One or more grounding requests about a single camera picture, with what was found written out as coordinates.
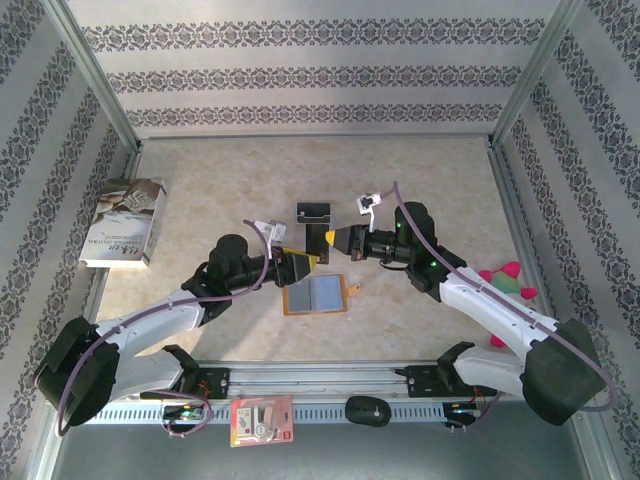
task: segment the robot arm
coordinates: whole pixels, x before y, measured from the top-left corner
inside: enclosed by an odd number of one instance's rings
[[[280,247],[270,250],[265,252],[270,255],[266,259],[264,281],[278,287],[301,280],[315,267],[315,257]],[[195,393],[202,372],[183,349],[169,345],[151,355],[138,354],[171,335],[201,327],[226,311],[231,300],[198,302],[197,299],[228,296],[253,285],[262,274],[265,257],[250,258],[247,251],[243,237],[225,235],[209,254],[209,261],[200,265],[193,277],[168,298],[97,325],[82,317],[71,320],[36,370],[35,385],[58,408],[78,359],[101,340],[73,383],[65,410],[68,425],[81,425],[109,401],[126,395],[157,389]],[[118,330],[134,316],[153,309],[156,313]]]
[[[465,313],[498,336],[513,352],[486,350],[463,342],[443,355],[448,361],[442,362],[441,378],[451,383],[491,387],[524,398],[541,418],[553,425],[563,424],[604,388],[604,381],[595,371],[548,333],[506,308],[505,303],[528,314],[537,325],[555,332],[597,362],[593,342],[584,325],[576,320],[557,322],[503,294],[469,268],[463,259],[438,245],[433,219],[423,204],[407,202],[405,206],[429,245],[479,287],[472,287],[429,253],[399,207],[393,232],[370,232],[369,225],[353,225],[328,232],[327,241],[352,261],[372,257],[381,264],[405,264],[404,271],[418,291]],[[502,303],[488,296],[487,291],[500,297]]]

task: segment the computer mouse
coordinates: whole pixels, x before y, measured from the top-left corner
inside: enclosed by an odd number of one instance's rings
[[[351,397],[347,400],[344,410],[347,420],[359,425],[384,427],[391,419],[389,404],[374,397]]]

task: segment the perforated metal strip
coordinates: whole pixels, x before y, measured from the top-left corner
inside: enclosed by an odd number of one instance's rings
[[[444,409],[440,402],[391,402],[391,423],[444,422]],[[162,417],[160,403],[121,402],[112,403],[92,418],[93,425],[145,425],[158,424]],[[210,424],[229,424],[231,406],[213,404]],[[294,422],[297,424],[348,423],[344,416],[344,403],[295,404]]]

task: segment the book cover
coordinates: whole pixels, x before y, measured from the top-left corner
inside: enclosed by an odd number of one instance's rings
[[[157,240],[162,179],[107,180],[80,260],[89,267],[145,267]]]

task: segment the pink toy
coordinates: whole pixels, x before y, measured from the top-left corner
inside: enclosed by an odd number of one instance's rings
[[[478,275],[502,293],[520,295],[527,301],[533,300],[538,295],[538,290],[534,287],[520,287],[517,280],[520,271],[519,262],[509,262],[494,271],[482,270],[478,272]],[[495,335],[491,335],[491,345],[496,348],[503,348],[506,344]]]

